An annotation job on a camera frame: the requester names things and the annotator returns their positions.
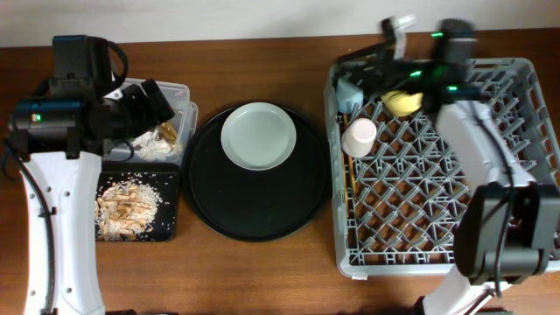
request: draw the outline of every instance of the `yellow object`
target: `yellow object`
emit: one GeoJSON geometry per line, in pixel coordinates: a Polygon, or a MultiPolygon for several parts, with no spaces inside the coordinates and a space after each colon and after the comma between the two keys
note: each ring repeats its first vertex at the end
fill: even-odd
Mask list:
{"type": "Polygon", "coordinates": [[[403,91],[391,91],[382,96],[381,100],[393,115],[401,117],[419,110],[422,96],[422,93],[409,95],[403,91]]]}

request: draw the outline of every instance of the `plastic bin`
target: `plastic bin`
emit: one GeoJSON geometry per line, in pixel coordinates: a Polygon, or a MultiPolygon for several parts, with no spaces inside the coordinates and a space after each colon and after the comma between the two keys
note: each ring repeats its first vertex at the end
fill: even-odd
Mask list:
{"type": "MultiPolygon", "coordinates": [[[[144,80],[127,79],[121,86],[126,88],[130,84],[138,84],[144,80]]],[[[127,163],[134,162],[170,162],[181,167],[183,153],[189,139],[193,136],[196,129],[196,120],[198,108],[195,103],[190,100],[189,88],[183,84],[167,83],[157,81],[157,85],[161,89],[165,98],[175,111],[175,116],[170,120],[171,126],[177,131],[177,142],[171,152],[151,154],[150,157],[144,158],[141,155],[135,156],[127,163]]],[[[119,145],[114,148],[110,154],[103,159],[106,161],[123,161],[130,156],[130,150],[126,145],[119,145]]]]}
{"type": "MultiPolygon", "coordinates": [[[[452,149],[421,112],[394,117],[373,101],[346,119],[375,123],[374,154],[348,163],[340,148],[345,117],[336,109],[335,69],[325,86],[325,122],[339,271],[354,279],[447,273],[454,263],[452,230],[472,196],[452,149]]],[[[472,59],[467,78],[490,98],[493,119],[521,165],[537,181],[558,185],[560,150],[531,62],[472,59]]],[[[547,271],[560,270],[555,237],[547,271]]]]}

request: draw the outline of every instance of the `light blue object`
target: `light blue object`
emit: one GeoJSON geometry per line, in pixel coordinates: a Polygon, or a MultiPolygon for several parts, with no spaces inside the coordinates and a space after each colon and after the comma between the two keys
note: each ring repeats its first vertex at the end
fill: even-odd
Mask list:
{"type": "Polygon", "coordinates": [[[343,114],[352,114],[356,107],[364,104],[364,92],[347,80],[340,78],[336,86],[337,110],[343,114]]]}

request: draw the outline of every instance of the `black round tray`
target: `black round tray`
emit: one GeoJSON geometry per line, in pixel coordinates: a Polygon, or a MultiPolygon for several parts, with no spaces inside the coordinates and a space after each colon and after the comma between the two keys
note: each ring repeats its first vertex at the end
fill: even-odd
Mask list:
{"type": "Polygon", "coordinates": [[[206,123],[183,159],[183,189],[194,212],[214,231],[248,242],[290,235],[319,211],[330,192],[328,142],[297,112],[282,108],[296,126],[296,146],[279,166],[250,171],[221,147],[221,128],[236,108],[206,123]]]}

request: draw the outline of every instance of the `white cup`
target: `white cup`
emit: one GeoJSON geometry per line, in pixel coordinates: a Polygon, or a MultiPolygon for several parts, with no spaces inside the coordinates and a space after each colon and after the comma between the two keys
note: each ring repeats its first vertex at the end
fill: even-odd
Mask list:
{"type": "Polygon", "coordinates": [[[367,118],[358,118],[342,134],[342,150],[354,158],[365,157],[374,146],[377,128],[367,118]]]}

